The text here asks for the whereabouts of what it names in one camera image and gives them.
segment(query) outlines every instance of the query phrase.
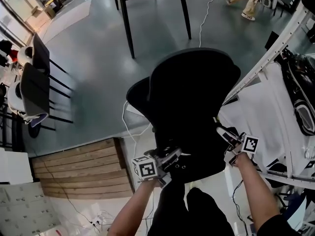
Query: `metal rack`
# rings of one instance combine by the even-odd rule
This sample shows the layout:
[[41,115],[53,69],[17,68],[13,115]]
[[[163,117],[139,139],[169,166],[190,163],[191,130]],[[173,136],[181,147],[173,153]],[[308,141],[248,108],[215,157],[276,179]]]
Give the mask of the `metal rack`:
[[[294,33],[298,28],[305,23],[309,18],[311,12],[302,4],[298,4],[295,13],[293,14],[291,20],[288,22],[287,26],[284,28],[279,38],[275,41],[272,47],[266,52],[266,54],[260,59],[260,61],[253,67],[253,69],[240,81],[238,85],[228,94],[223,104],[228,103],[237,94],[248,86],[253,79],[259,77],[262,83],[269,83],[266,77],[266,68],[273,62],[275,57],[277,57],[281,51],[287,46],[289,40],[292,38]],[[280,128],[282,131],[282,142],[285,149],[285,162],[287,167],[287,173],[269,171],[265,167],[259,167],[260,174],[268,179],[282,182],[289,185],[294,185],[298,187],[308,188],[315,190],[315,177],[301,176],[294,172],[294,165],[292,163],[292,155],[296,152],[290,144],[288,129],[286,126],[286,121],[283,116],[280,102],[276,96],[276,92],[273,87],[266,87],[267,93],[271,99],[271,102],[276,110],[277,118],[279,119]]]

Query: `table leg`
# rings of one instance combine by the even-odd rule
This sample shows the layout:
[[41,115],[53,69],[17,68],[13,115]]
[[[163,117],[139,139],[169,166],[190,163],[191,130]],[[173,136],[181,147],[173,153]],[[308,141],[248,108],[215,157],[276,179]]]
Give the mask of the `table leg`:
[[57,93],[63,95],[64,97],[67,97],[67,98],[69,98],[69,99],[71,98],[69,95],[67,95],[67,94],[65,94],[64,92],[58,90],[57,88],[54,88],[54,87],[52,87],[52,86],[49,86],[49,88],[50,88],[51,90],[53,90],[53,91],[55,91],[55,92],[57,92]]
[[119,6],[118,6],[118,1],[117,0],[115,0],[115,4],[116,4],[117,10],[119,10]]
[[181,2],[182,2],[183,13],[184,13],[184,17],[185,17],[185,23],[186,23],[188,38],[191,39],[190,22],[189,22],[189,15],[188,15],[188,10],[187,10],[186,0],[181,0]]
[[66,120],[63,118],[56,117],[56,116],[49,116],[48,118],[53,119],[53,120],[59,120],[59,121],[67,122],[67,123],[73,123],[73,121],[71,121],[71,120]]
[[62,85],[63,87],[65,87],[66,89],[72,90],[70,87],[66,86],[64,83],[62,83],[61,81],[57,80],[55,77],[49,75],[49,78],[51,78],[53,81],[56,81],[59,85]]
[[44,128],[44,129],[48,129],[48,130],[52,130],[52,131],[56,131],[55,128],[51,128],[51,127],[47,127],[47,126],[43,126],[41,125],[40,127]]
[[67,73],[65,70],[63,70],[60,66],[58,66],[55,62],[53,62],[51,59],[49,61],[54,64],[58,69],[60,69],[62,72]]
[[130,31],[127,7],[126,7],[126,0],[120,0],[120,5],[122,7],[124,25],[125,25],[125,30],[126,30],[126,35],[127,35],[129,49],[130,49],[130,52],[131,52],[131,57],[134,59],[134,51],[133,51],[133,44],[132,44],[132,38],[131,38],[131,31]]

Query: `black chair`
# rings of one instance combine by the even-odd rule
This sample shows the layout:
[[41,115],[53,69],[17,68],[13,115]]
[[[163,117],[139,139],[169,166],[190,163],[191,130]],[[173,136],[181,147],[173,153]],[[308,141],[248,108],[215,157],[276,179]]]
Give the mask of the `black chair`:
[[50,109],[53,108],[49,106],[49,88],[49,78],[30,63],[26,63],[20,82],[20,93],[26,114],[28,116],[48,114],[48,118],[73,123],[50,115]]
[[[32,40],[32,64],[33,66],[40,70],[43,71],[44,74],[46,74],[50,79],[53,81],[57,82],[61,86],[63,86],[66,89],[71,90],[67,85],[64,83],[60,82],[57,80],[55,77],[53,77],[50,74],[50,63],[54,64],[59,70],[61,70],[64,73],[67,73],[65,70],[63,70],[60,66],[58,66],[56,63],[54,63],[50,58],[49,58],[49,50],[47,47],[44,45],[44,43],[41,41],[40,37],[38,36],[37,33],[34,34],[33,40]],[[50,86],[50,89],[67,97],[70,98],[69,95],[65,94],[64,92],[56,89],[53,86]]]
[[168,147],[189,154],[169,167],[172,179],[191,182],[224,170],[228,144],[214,118],[240,74],[227,54],[193,48],[166,57],[129,89],[127,101],[153,126],[159,156]]

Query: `black pants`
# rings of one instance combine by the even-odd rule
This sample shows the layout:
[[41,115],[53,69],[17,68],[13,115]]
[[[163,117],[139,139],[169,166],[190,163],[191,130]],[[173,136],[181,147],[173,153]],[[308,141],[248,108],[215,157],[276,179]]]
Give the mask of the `black pants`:
[[160,196],[157,210],[148,236],[192,236],[224,235],[234,236],[226,216],[214,199],[198,188],[187,194],[184,202],[185,186],[171,182]]

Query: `wooden platform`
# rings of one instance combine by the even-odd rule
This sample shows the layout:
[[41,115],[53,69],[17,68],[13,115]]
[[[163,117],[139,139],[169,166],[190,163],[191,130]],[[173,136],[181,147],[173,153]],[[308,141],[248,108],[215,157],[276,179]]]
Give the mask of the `wooden platform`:
[[116,138],[37,157],[32,166],[46,196],[113,199],[134,192]]

